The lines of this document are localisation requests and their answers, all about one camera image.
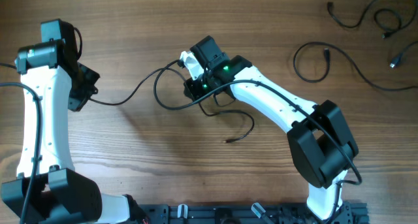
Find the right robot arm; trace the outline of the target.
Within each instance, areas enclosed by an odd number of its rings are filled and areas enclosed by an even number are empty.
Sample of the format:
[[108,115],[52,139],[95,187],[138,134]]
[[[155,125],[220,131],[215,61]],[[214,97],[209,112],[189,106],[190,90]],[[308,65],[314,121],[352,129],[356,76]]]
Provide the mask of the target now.
[[332,223],[343,208],[341,190],[359,149],[340,108],[297,97],[242,56],[229,58],[211,36],[180,54],[190,73],[185,95],[201,101],[225,92],[272,120],[287,135],[293,164],[309,184],[308,213]]

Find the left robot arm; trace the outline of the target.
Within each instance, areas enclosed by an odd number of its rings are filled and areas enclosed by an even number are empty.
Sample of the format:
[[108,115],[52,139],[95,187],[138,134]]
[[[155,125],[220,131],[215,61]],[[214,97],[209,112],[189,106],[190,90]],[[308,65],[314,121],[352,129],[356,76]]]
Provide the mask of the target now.
[[24,143],[16,179],[1,186],[3,202],[22,223],[124,223],[125,195],[106,195],[77,173],[69,149],[68,113],[97,93],[99,75],[81,64],[81,36],[56,19],[40,26],[41,42],[18,50],[24,91]]

